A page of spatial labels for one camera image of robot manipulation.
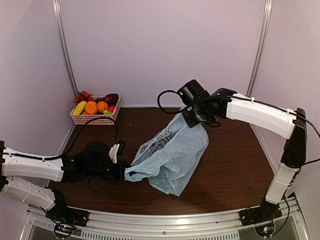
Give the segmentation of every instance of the plastic bag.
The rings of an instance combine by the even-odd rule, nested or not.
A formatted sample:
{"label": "plastic bag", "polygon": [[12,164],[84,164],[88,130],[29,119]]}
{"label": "plastic bag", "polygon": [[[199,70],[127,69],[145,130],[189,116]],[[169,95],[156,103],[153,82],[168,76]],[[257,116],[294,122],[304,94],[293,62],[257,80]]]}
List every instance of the plastic bag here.
{"label": "plastic bag", "polygon": [[177,114],[165,129],[140,146],[132,167],[124,172],[125,180],[148,178],[154,188],[180,196],[208,144],[201,124],[190,128],[182,114]]}

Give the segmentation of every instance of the brown wooden surface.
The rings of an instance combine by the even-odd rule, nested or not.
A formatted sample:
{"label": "brown wooden surface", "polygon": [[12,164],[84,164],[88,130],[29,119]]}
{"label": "brown wooden surface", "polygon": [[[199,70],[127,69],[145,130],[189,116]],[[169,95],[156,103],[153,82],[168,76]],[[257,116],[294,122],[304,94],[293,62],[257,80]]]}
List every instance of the brown wooden surface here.
{"label": "brown wooden surface", "polygon": [[[139,146],[172,118],[158,108],[122,108],[117,119],[118,140],[124,140],[126,148],[120,160],[131,163]],[[180,197],[156,190],[147,179],[107,183],[93,179],[93,189],[107,184],[100,192],[90,191],[86,182],[51,182],[50,188],[63,191],[69,206],[124,214],[212,213],[259,205],[273,178],[266,156],[249,124],[228,119],[221,122],[221,127],[206,127],[209,146]],[[75,128],[69,143],[80,128]],[[87,142],[111,145],[113,136],[113,126],[86,126],[71,154],[82,151]]]}

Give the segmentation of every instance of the fruit basket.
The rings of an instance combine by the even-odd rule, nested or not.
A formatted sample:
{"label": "fruit basket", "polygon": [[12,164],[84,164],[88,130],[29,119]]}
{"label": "fruit basket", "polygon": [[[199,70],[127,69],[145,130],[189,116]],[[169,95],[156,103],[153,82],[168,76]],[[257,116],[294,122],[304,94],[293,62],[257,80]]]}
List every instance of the fruit basket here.
{"label": "fruit basket", "polygon": [[[91,96],[93,100],[96,100],[97,98],[103,98],[104,96]],[[74,121],[74,124],[76,125],[84,125],[87,121],[91,119],[95,119],[98,117],[108,117],[116,121],[119,110],[120,110],[120,102],[121,102],[121,96],[119,95],[118,102],[115,105],[115,109],[111,115],[102,115],[102,114],[95,114],[95,115],[72,115],[74,112],[76,106],[71,110],[70,117]],[[114,122],[110,119],[98,119],[93,122],[90,122],[88,125],[114,125]]]}

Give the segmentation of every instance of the metal frame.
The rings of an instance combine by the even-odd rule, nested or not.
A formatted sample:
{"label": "metal frame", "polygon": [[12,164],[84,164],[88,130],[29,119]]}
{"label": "metal frame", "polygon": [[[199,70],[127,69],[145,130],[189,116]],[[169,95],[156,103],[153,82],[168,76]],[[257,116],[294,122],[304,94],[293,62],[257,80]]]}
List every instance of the metal frame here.
{"label": "metal frame", "polygon": [[72,70],[69,52],[67,48],[65,30],[64,30],[61,9],[60,9],[60,0],[53,0],[52,3],[53,3],[53,11],[54,11],[54,16],[56,20],[57,29],[58,29],[58,35],[59,35],[65,69],[70,81],[70,86],[71,86],[73,95],[76,97],[78,95],[78,88],[77,88],[75,76]]}
{"label": "metal frame", "polygon": [[258,77],[258,73],[259,73],[259,69],[262,61],[263,52],[267,42],[267,36],[268,36],[269,26],[271,21],[271,13],[272,13],[272,0],[265,0],[260,38],[259,38],[258,48],[256,51],[256,56],[255,56],[255,61],[254,61],[254,65],[251,73],[249,86],[246,92],[247,97],[252,96],[252,93],[256,84],[256,80]]}
{"label": "metal frame", "polygon": [[[290,215],[295,221],[296,230],[300,240],[310,240],[300,206],[295,197],[289,198]],[[285,219],[288,208],[284,201],[280,203],[282,217]],[[191,240],[211,239],[213,236],[237,233],[240,230],[252,228],[253,225],[242,226],[238,212],[241,209],[186,215],[130,215],[89,210],[87,227],[78,227],[74,237],[91,239],[89,236],[104,236],[114,239],[127,240]],[[29,206],[27,219],[20,236],[21,240],[28,240],[33,226],[53,229],[51,221],[45,217],[44,212]]]}

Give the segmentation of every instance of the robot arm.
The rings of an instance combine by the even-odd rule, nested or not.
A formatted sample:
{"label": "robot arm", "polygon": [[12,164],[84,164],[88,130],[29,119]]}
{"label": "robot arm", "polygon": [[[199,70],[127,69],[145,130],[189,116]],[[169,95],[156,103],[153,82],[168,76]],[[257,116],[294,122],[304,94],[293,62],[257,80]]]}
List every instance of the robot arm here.
{"label": "robot arm", "polygon": [[228,118],[268,129],[287,139],[280,165],[261,206],[239,213],[243,226],[269,221],[271,216],[280,217],[279,202],[306,162],[305,111],[271,106],[226,88],[209,95],[196,80],[188,82],[177,94],[188,106],[182,115],[191,128],[199,123],[211,126],[217,122],[216,117]]}
{"label": "robot arm", "polygon": [[34,185],[21,177],[62,183],[83,182],[87,177],[124,180],[124,171],[129,165],[124,161],[117,161],[117,156],[122,154],[124,147],[123,141],[111,148],[96,141],[88,143],[82,152],[74,156],[48,157],[14,151],[0,141],[0,192],[47,210],[58,222],[68,222],[70,216],[80,215],[79,219],[85,225],[83,219],[87,218],[88,212],[68,208],[62,192]]}

